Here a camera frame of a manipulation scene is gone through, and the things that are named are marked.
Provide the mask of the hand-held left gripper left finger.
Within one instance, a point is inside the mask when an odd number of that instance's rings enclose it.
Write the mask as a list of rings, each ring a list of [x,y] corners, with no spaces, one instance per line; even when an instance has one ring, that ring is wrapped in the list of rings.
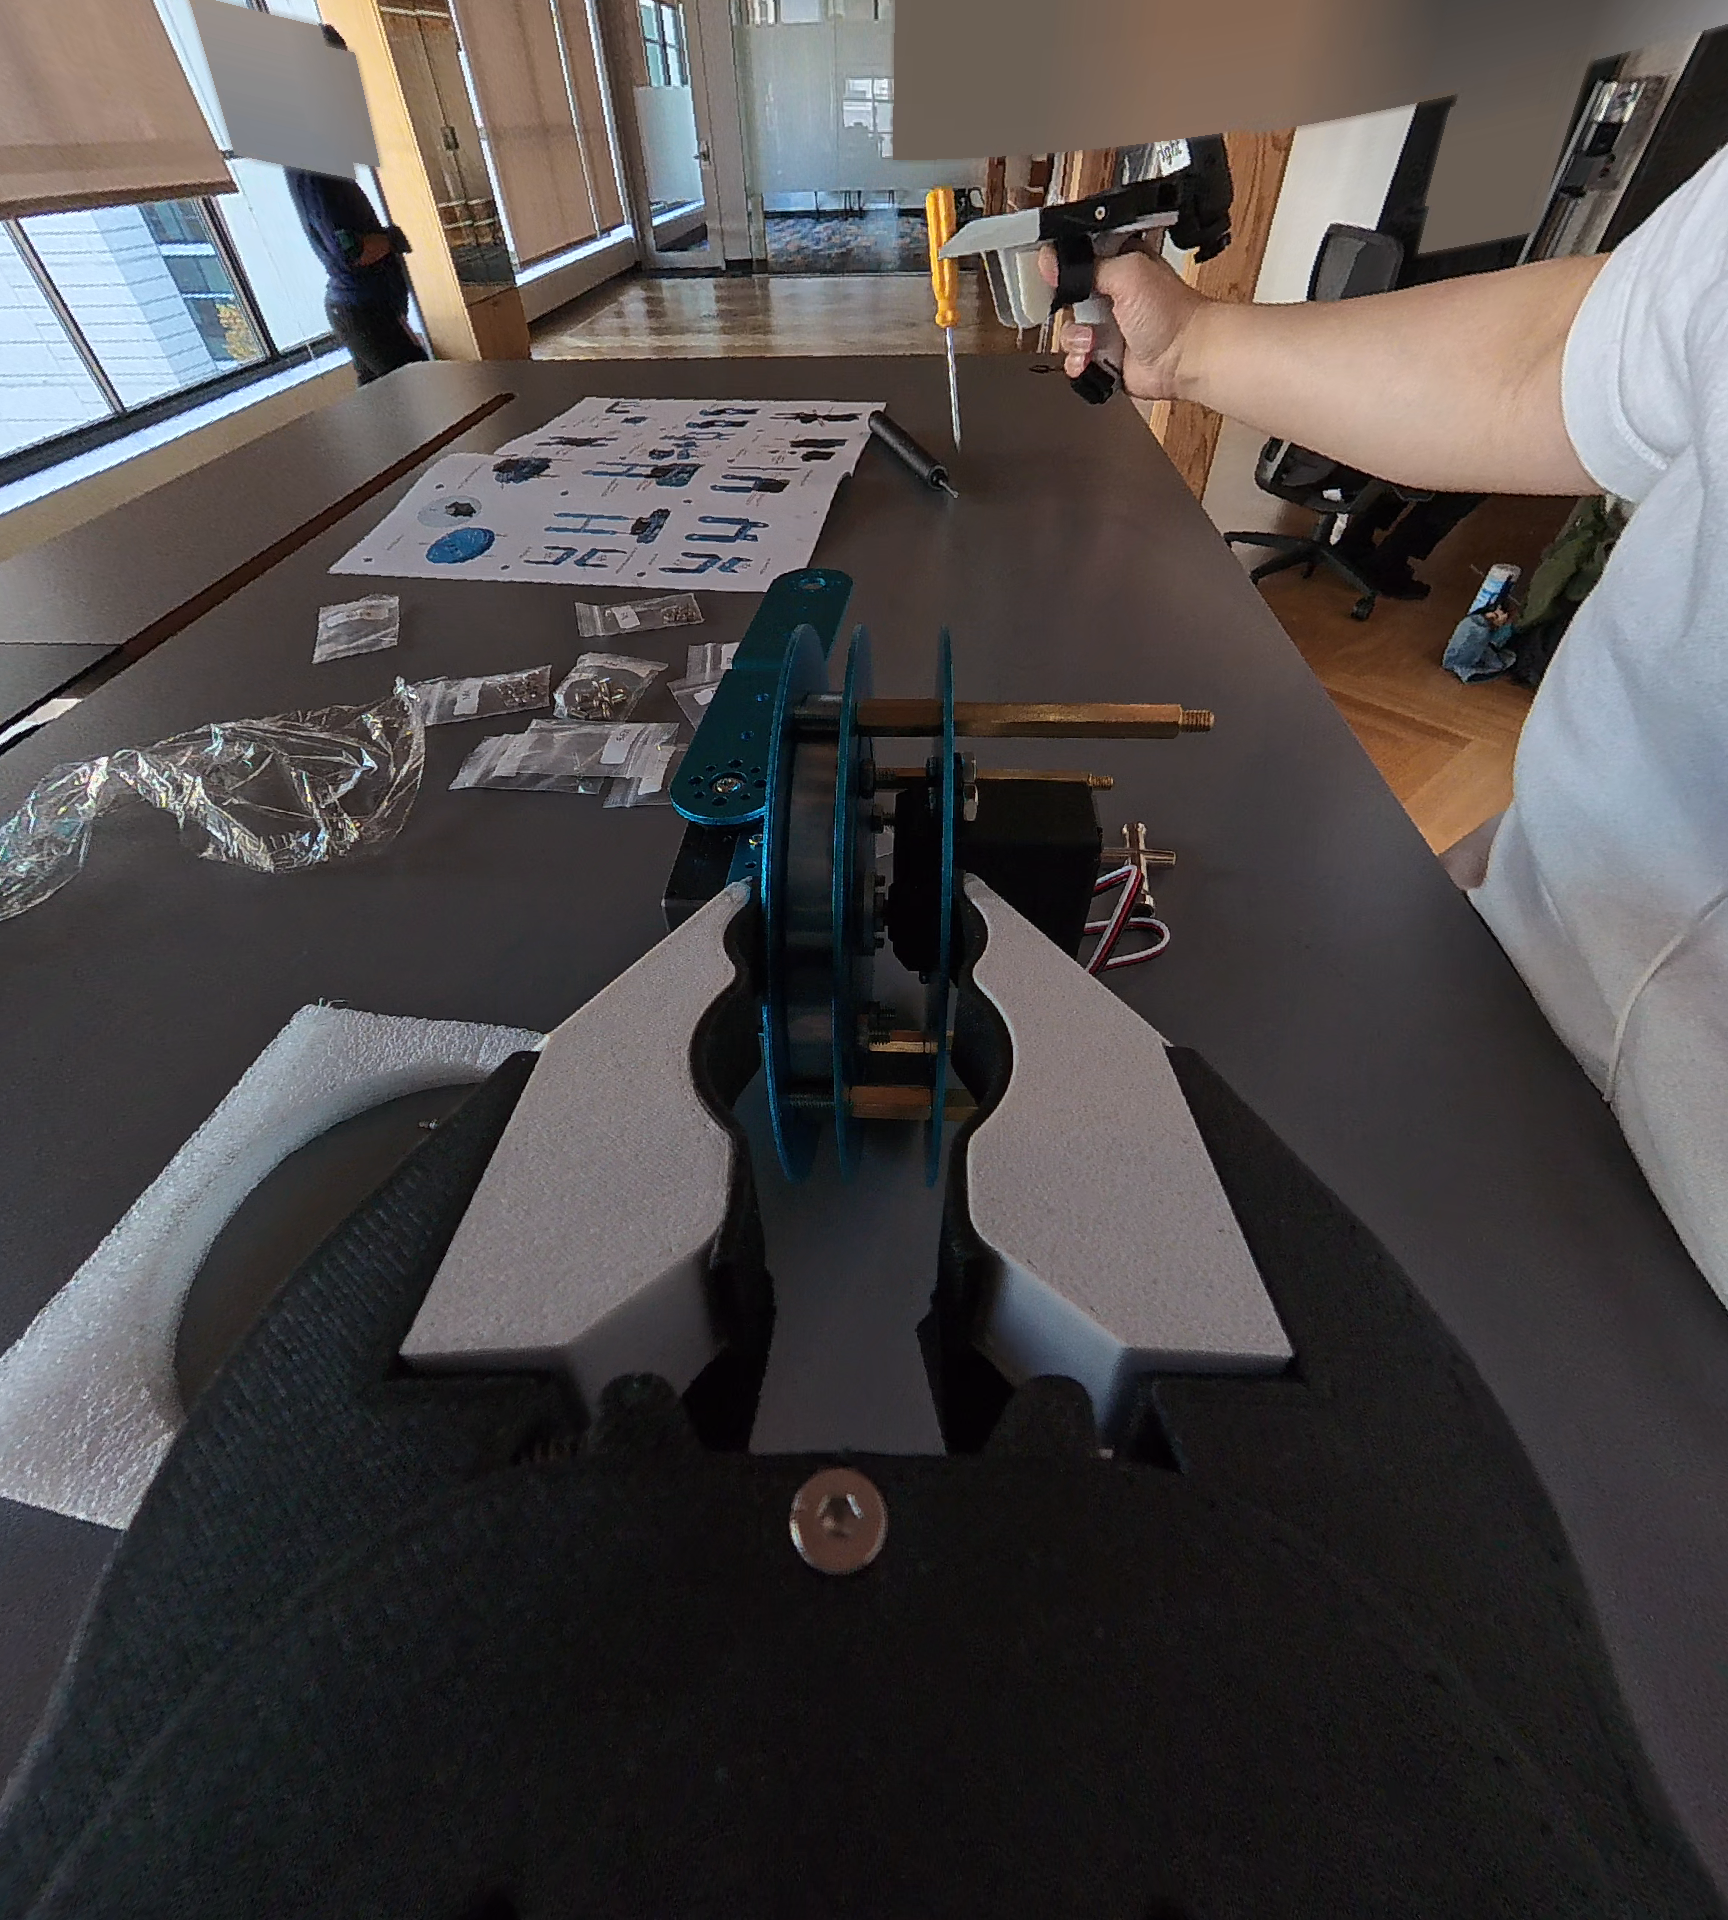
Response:
[[[759,933],[736,879],[545,1037],[409,1365],[557,1373],[586,1411],[623,1376],[755,1408],[772,1282],[734,1106],[759,1064]]]

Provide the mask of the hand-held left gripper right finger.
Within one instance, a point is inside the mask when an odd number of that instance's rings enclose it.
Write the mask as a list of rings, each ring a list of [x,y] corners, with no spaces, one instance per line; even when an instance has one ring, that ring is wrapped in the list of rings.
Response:
[[[1107,1442],[1146,1379],[1273,1378],[1291,1346],[1164,1037],[983,879],[961,881],[930,1389],[949,1451],[1074,1379]]]

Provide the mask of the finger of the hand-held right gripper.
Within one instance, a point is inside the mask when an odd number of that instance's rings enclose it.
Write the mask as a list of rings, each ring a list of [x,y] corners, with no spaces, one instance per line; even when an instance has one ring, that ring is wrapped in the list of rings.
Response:
[[[1067,205],[1033,205],[1013,212],[974,218],[953,229],[937,246],[937,260],[960,260],[979,254],[1035,251],[1051,243]]]

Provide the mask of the yellow handled screwdriver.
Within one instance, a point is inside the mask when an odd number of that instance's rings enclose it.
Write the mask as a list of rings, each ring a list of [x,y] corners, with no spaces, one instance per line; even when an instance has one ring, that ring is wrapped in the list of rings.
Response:
[[[957,264],[947,254],[956,234],[956,193],[947,186],[930,188],[924,196],[924,229],[928,254],[928,284],[934,300],[934,323],[942,332],[947,416],[952,446],[961,449],[961,402],[956,363],[957,323]]]

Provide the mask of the blue toy robot arm base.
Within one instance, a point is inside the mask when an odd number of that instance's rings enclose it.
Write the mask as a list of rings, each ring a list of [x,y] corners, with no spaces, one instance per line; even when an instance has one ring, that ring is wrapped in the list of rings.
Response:
[[[1213,713],[1152,702],[956,697],[937,636],[934,693],[878,697],[865,630],[839,688],[827,657],[851,595],[835,570],[781,573],[714,690],[670,794],[685,819],[665,915],[745,881],[761,1086],[784,1174],[799,1181],[830,1132],[849,1176],[870,1119],[924,1124],[934,1184],[947,1126],[949,1012],[967,941],[963,883],[996,771],[967,741],[1167,739]]]

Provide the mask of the person's right forearm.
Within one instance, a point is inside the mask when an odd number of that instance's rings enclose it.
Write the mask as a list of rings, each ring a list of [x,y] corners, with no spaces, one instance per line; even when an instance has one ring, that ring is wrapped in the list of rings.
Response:
[[[1381,296],[1200,300],[1174,393],[1405,487],[1577,495],[1572,323],[1607,264],[1566,256]]]

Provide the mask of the person's right hand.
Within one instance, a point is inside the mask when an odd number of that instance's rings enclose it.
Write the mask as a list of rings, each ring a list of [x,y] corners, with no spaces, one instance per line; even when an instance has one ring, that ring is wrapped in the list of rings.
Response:
[[[1171,272],[1159,257],[1131,250],[1094,266],[1092,293],[1107,300],[1105,323],[1065,322],[1063,371],[1070,382],[1110,358],[1116,382],[1133,397],[1211,404],[1215,348],[1230,310]]]

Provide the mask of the black cylindrical tool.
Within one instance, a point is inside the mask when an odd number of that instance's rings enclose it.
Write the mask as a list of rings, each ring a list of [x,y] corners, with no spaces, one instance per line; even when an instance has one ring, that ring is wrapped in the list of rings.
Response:
[[[873,407],[867,413],[867,429],[890,457],[908,472],[924,489],[943,494],[952,499],[957,492],[952,484],[947,463],[924,444],[920,444],[886,407]]]

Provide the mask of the black mesh office chair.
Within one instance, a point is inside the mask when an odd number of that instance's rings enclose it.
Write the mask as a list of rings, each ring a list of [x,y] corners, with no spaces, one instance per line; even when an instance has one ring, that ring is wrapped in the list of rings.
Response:
[[[1331,222],[1313,254],[1305,300],[1327,304],[1380,296],[1398,286],[1403,266],[1405,246],[1398,235]]]

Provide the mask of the printed instruction sheet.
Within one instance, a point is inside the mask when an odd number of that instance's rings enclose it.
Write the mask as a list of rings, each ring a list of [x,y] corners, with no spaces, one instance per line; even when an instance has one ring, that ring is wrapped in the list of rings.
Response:
[[[843,397],[586,396],[496,454],[548,457],[554,472],[693,466],[835,482],[856,468],[879,406]]]
[[[331,572],[576,587],[759,592],[812,562],[846,448],[784,466],[599,456],[594,448],[442,456]]]

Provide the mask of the group of small screw bags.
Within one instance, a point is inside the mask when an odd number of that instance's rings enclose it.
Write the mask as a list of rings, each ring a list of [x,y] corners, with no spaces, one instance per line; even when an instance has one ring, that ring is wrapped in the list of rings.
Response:
[[[640,637],[668,627],[698,625],[704,612],[689,592],[665,592],[622,602],[578,602],[584,639]],[[312,661],[383,652],[400,637],[394,593],[367,593],[317,612]],[[693,639],[684,671],[670,682],[679,717],[700,726],[717,684],[736,660],[736,639]],[[435,677],[403,688],[430,728],[517,717],[516,731],[480,739],[460,763],[450,787],[529,794],[601,791],[607,806],[654,803],[677,755],[677,723],[642,717],[638,709],[665,665],[635,653],[584,649],[560,680],[554,667],[510,669],[488,675]]]

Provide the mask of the clear plastic wrap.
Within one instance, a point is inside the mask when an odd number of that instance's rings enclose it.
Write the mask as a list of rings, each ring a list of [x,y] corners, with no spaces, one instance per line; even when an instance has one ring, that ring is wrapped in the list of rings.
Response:
[[[371,705],[207,723],[58,765],[0,824],[0,922],[77,875],[121,799],[164,812],[204,858],[291,873],[385,845],[422,771],[422,705],[403,682]]]

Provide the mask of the white foam packing piece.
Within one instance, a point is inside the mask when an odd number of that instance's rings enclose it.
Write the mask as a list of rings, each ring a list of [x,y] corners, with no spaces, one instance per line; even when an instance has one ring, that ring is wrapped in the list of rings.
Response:
[[[480,1083],[541,1043],[517,1026],[300,1008],[0,1355],[0,1498],[126,1528],[184,1419],[184,1302],[245,1196],[349,1115]]]

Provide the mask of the blue cloth bundle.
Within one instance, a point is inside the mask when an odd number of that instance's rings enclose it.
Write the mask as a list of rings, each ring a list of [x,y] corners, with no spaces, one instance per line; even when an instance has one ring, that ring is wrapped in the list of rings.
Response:
[[[1494,564],[1452,630],[1441,665],[1461,684],[1479,684],[1506,675],[1516,663],[1513,592],[1524,567]]]

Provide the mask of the green jacket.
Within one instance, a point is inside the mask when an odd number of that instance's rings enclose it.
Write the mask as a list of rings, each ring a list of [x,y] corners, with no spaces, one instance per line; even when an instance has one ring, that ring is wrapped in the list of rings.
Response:
[[[1595,587],[1630,518],[1613,494],[1584,495],[1540,555],[1510,621],[1507,675],[1535,690],[1574,612]]]

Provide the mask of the wooden pillar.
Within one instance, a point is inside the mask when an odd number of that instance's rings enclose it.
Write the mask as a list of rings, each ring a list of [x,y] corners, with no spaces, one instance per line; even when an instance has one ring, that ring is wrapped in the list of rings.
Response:
[[[406,273],[431,352],[529,356],[529,325],[444,1],[320,1],[358,63],[381,198],[409,240]]]

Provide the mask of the person in white shirt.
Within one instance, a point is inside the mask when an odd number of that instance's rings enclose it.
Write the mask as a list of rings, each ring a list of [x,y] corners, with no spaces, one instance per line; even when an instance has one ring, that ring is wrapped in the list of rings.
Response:
[[[1633,513],[1547,663],[1473,906],[1728,1307],[1728,146],[1607,256],[1562,407]]]

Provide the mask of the beige window blind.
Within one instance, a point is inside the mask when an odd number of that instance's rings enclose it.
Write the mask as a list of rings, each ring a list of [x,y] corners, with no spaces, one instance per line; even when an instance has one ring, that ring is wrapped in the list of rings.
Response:
[[[0,1],[0,219],[232,190],[152,1]]]

